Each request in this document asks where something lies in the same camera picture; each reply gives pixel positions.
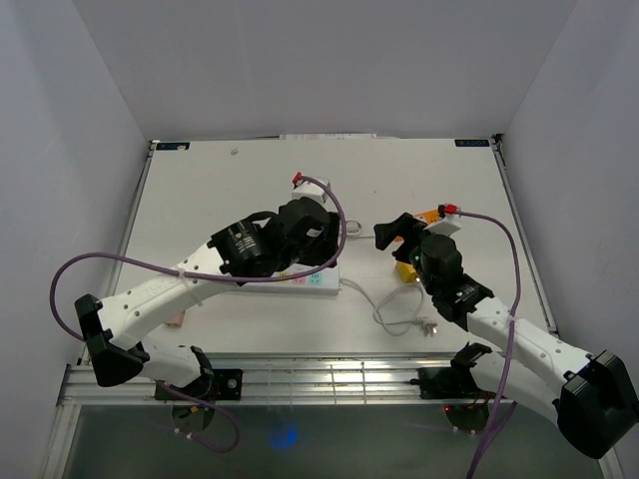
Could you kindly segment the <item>yellow cube socket adapter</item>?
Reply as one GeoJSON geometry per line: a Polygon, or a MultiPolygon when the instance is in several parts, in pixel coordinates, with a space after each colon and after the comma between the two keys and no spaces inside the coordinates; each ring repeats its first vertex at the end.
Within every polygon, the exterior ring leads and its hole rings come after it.
{"type": "Polygon", "coordinates": [[[401,281],[405,284],[419,282],[418,274],[415,268],[411,264],[397,261],[395,263],[395,271],[398,274],[401,281]]]}

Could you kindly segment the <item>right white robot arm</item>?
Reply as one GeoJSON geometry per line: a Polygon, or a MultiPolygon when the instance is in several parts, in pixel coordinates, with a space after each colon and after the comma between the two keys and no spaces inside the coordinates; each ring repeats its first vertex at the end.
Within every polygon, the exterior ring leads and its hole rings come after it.
{"type": "Polygon", "coordinates": [[[638,422],[638,396],[623,361],[609,351],[572,346],[517,317],[464,271],[452,238],[464,213],[441,205],[437,215],[427,223],[404,213],[373,228],[376,248],[400,243],[393,257],[415,269],[439,315],[480,339],[430,379],[430,389],[504,395],[554,422],[585,456],[602,458],[638,422]]]}

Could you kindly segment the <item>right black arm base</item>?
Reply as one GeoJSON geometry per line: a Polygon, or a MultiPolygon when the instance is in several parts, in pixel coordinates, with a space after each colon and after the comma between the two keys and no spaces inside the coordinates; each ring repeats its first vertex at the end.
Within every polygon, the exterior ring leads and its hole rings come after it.
{"type": "Polygon", "coordinates": [[[417,386],[421,399],[475,399],[492,396],[497,386],[479,386],[466,369],[448,367],[422,367],[408,383],[417,386]]]}

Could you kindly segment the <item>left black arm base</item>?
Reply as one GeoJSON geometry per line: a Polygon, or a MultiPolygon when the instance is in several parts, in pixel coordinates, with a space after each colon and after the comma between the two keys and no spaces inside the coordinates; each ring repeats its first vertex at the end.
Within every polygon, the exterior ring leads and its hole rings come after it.
{"type": "Polygon", "coordinates": [[[213,369],[205,372],[200,378],[180,388],[171,385],[178,391],[197,399],[216,402],[218,400],[240,400],[242,396],[243,374],[241,369],[213,369]]]}

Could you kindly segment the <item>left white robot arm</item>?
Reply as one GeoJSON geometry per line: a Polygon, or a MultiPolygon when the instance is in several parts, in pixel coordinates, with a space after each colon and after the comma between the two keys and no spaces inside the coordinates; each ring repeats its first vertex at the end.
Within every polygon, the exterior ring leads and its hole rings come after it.
{"type": "Polygon", "coordinates": [[[97,383],[135,377],[164,382],[190,398],[203,398],[215,382],[206,353],[195,345],[166,345],[151,332],[210,297],[249,282],[271,282],[293,264],[333,267],[344,240],[342,211],[310,198],[276,212],[258,212],[213,234],[180,263],[129,290],[97,298],[86,294],[75,309],[97,383]]]}

